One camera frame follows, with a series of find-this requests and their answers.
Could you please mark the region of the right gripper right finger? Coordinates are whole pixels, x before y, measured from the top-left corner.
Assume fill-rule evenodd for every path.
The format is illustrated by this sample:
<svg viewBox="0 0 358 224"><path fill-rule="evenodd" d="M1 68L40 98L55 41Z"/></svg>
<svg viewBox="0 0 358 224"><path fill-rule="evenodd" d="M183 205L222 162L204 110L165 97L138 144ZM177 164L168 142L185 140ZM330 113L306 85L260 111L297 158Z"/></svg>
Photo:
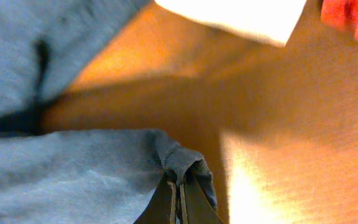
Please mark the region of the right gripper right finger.
<svg viewBox="0 0 358 224"><path fill-rule="evenodd" d="M204 195L192 173L185 176L180 185L180 208L178 219L181 224L223 224Z"/></svg>

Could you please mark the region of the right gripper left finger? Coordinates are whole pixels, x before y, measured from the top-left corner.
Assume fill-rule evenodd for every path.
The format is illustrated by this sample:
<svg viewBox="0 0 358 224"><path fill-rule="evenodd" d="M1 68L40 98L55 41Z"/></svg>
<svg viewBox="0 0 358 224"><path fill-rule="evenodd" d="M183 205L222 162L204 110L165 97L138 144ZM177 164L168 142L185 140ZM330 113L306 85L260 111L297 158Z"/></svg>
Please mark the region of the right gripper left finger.
<svg viewBox="0 0 358 224"><path fill-rule="evenodd" d="M134 224L176 224L177 187L164 174L145 210Z"/></svg>

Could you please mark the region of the navy blue shorts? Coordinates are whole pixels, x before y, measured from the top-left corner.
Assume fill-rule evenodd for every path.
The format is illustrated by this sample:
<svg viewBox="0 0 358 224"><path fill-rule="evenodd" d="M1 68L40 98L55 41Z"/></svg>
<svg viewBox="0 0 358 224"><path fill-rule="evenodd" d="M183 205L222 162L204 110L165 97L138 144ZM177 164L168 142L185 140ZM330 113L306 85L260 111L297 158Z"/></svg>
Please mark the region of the navy blue shorts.
<svg viewBox="0 0 358 224"><path fill-rule="evenodd" d="M164 174L192 173L216 212L203 157L165 131L114 129L99 87L64 91L147 1L0 1L0 223L134 223Z"/></svg>

